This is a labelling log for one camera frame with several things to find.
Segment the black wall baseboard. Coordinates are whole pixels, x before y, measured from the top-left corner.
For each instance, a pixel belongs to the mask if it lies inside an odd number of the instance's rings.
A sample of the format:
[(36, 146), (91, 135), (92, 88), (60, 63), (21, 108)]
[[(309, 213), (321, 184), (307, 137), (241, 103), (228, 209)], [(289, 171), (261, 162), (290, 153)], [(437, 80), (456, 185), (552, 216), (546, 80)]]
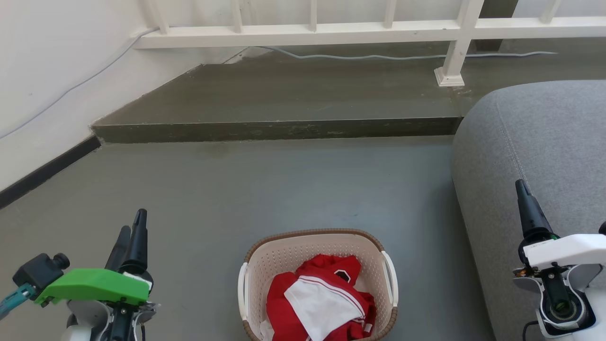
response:
[(69, 149), (65, 153), (29, 173), (16, 183), (0, 191), (0, 209), (11, 205), (21, 197), (41, 186), (59, 172), (71, 166), (89, 153), (100, 148), (100, 141), (96, 136), (90, 136), (85, 141)]

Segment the white garment with red stripes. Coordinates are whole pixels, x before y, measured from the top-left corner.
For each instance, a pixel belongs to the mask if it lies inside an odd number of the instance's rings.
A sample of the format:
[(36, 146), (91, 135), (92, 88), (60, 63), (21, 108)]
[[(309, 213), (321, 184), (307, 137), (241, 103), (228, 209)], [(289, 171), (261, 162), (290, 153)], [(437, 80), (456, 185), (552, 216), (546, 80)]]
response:
[(299, 276), (284, 296), (310, 340), (324, 341), (347, 322), (365, 319), (366, 309), (355, 293), (320, 277)]

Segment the grey fabric sofa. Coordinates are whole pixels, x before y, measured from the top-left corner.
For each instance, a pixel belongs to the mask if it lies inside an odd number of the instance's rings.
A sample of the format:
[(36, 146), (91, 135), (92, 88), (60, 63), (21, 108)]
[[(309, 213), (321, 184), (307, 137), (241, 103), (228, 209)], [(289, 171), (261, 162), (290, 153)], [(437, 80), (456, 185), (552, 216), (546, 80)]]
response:
[(538, 296), (519, 289), (523, 179), (554, 233), (606, 222), (606, 80), (550, 81), (492, 91), (453, 140), (452, 179), (496, 341), (522, 341)]

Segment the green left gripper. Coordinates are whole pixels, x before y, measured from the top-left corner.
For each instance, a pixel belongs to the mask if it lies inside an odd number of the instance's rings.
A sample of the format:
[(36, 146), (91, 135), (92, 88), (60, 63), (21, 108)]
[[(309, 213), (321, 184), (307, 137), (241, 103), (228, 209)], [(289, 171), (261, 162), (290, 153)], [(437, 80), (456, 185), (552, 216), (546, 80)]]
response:
[(132, 228), (121, 228), (105, 269), (70, 270), (50, 283), (37, 296), (35, 304), (58, 304), (61, 300), (126, 303), (134, 306), (145, 304), (152, 288), (149, 280), (153, 279), (147, 271), (147, 214), (146, 209), (139, 209)]

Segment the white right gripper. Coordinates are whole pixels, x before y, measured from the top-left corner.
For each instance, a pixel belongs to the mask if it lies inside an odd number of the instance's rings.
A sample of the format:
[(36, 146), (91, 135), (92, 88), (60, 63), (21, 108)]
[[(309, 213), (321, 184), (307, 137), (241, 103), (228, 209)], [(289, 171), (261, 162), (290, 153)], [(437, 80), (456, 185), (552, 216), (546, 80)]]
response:
[(537, 270), (558, 266), (606, 265), (606, 235), (574, 234), (559, 238), (526, 182), (515, 182), (521, 218), (521, 242), (528, 265)]

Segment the beige perforated laundry basket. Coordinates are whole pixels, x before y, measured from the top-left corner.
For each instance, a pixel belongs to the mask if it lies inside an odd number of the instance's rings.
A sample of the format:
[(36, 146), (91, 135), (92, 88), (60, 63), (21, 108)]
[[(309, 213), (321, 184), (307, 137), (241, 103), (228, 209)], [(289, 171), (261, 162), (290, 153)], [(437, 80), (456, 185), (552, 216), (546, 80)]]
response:
[(353, 255), (361, 262), (356, 289), (372, 294), (376, 324), (368, 338), (380, 341), (394, 327), (400, 298), (395, 267), (381, 242), (357, 229), (312, 229), (268, 236), (256, 242), (238, 275), (238, 305), (250, 341), (262, 341), (260, 324), (266, 317), (266, 297), (273, 277), (296, 270), (317, 254)]

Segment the white railing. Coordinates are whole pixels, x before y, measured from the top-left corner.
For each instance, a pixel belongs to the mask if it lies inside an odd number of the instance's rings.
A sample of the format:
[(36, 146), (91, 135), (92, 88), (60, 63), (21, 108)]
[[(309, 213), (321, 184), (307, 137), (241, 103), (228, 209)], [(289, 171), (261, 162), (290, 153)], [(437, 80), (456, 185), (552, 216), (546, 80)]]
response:
[(472, 41), (606, 37), (606, 0), (537, 0), (482, 14), (485, 0), (217, 0), (225, 18), (170, 24), (168, 0), (143, 0), (152, 28), (134, 48), (227, 48), (447, 42), (441, 87), (464, 85)]

